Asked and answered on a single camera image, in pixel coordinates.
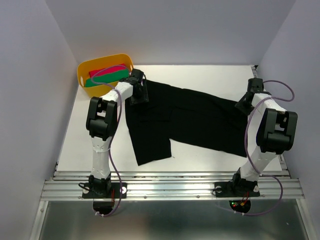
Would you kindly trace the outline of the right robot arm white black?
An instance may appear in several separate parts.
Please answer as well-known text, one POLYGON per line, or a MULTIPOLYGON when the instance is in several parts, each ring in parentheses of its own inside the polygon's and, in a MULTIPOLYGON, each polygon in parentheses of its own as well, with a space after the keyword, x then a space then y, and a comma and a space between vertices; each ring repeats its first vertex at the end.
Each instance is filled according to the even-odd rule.
POLYGON ((294 144, 298 114, 280 107, 270 94, 247 92, 235 105, 249 116, 244 134, 247 162, 233 175, 229 189, 237 196, 259 195, 258 180, 268 164, 294 144), (256 147, 248 152, 248 131, 255 112, 262 116, 256 133, 256 147))

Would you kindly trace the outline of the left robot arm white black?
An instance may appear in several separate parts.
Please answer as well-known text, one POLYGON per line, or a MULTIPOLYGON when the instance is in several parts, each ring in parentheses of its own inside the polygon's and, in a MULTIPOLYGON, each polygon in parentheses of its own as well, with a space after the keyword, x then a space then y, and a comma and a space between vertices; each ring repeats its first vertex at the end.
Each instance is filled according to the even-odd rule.
POLYGON ((111 196, 111 142, 119 125, 123 102, 127 99, 133 105, 147 103, 147 80, 123 78, 105 95, 90 99, 86 129, 91 137, 93 160, 88 182, 80 184, 84 198, 101 199, 111 196))

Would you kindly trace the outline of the black t-shirt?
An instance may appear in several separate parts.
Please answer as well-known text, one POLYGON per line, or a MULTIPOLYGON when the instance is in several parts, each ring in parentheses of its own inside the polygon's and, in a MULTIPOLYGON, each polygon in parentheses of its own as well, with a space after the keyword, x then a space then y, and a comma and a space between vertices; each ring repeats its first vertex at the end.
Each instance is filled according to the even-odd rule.
POLYGON ((247 116, 236 102, 154 81, 148 102, 125 101, 125 119, 139 166, 172 156, 171 140, 246 157, 247 116))

